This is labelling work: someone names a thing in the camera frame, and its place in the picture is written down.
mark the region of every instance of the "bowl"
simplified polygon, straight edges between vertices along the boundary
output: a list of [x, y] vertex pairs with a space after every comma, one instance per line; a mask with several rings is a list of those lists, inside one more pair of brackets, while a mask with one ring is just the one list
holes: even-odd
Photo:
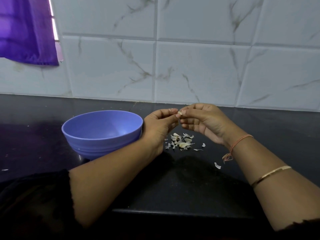
[[138, 140], [142, 124], [143, 119], [135, 113], [103, 110], [69, 119], [62, 132], [76, 153], [94, 160]]

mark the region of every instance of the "person's arm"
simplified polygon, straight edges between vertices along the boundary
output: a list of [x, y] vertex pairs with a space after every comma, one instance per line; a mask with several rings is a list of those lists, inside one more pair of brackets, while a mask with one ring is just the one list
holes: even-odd
[[167, 133], [178, 125], [177, 109], [157, 110], [144, 120], [142, 138], [70, 170], [76, 220], [90, 226], [120, 192], [163, 150]]
[[[247, 134], [214, 105], [193, 104], [181, 111], [183, 128], [203, 133], [228, 149]], [[232, 155], [249, 184], [286, 165], [252, 137], [241, 140]], [[320, 188], [293, 169], [266, 178], [254, 191], [274, 230], [284, 229], [294, 222], [320, 218]]]

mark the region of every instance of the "white marble tile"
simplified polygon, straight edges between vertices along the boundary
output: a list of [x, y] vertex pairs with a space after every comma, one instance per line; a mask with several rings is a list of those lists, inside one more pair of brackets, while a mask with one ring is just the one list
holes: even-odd
[[155, 39], [157, 0], [52, 0], [62, 34]]
[[155, 41], [67, 36], [63, 48], [74, 96], [153, 101]]
[[253, 47], [238, 107], [317, 110], [320, 50]]
[[257, 44], [320, 47], [320, 0], [265, 0]]
[[234, 106], [248, 49], [158, 41], [155, 102]]
[[30, 65], [0, 58], [0, 93], [71, 97], [65, 62]]
[[263, 0], [159, 0], [157, 40], [251, 44]]

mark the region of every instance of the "granite countertop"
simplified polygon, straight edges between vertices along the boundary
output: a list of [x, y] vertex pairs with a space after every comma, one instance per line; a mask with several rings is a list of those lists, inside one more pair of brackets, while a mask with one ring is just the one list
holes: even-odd
[[[67, 144], [61, 126], [73, 116], [97, 110], [131, 111], [144, 118], [183, 105], [23, 95], [0, 95], [0, 182], [32, 173], [71, 169], [86, 162]], [[288, 165], [320, 186], [320, 113], [221, 107], [247, 133]], [[164, 150], [119, 195], [109, 213], [124, 222], [170, 216], [174, 223], [215, 222], [220, 229], [246, 231], [266, 222], [253, 190], [235, 161], [223, 164], [227, 150], [194, 134], [194, 150]], [[98, 224], [104, 224], [108, 214]]]

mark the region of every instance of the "bracelet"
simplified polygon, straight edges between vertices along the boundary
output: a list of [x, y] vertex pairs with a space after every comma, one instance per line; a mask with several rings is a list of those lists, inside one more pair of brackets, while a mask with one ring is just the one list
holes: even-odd
[[291, 168], [290, 166], [282, 166], [280, 168], [276, 168], [274, 170], [272, 170], [271, 172], [266, 173], [265, 175], [263, 175], [262, 177], [258, 178], [258, 180], [256, 180], [251, 186], [252, 188], [255, 188], [257, 186], [258, 183], [260, 183], [261, 181], [265, 180], [266, 178], [270, 177], [271, 175], [274, 175], [280, 171], [286, 170]]
[[242, 139], [246, 138], [246, 137], [253, 137], [252, 135], [245, 135], [243, 137], [241, 137], [239, 140], [237, 140], [233, 145], [232, 147], [230, 147], [230, 153], [227, 153], [225, 154], [223, 157], [222, 157], [222, 160], [223, 160], [223, 163], [225, 164], [226, 161], [231, 161], [233, 159], [233, 156], [232, 156], [232, 150], [233, 148], [239, 143], [239, 141], [241, 141]]

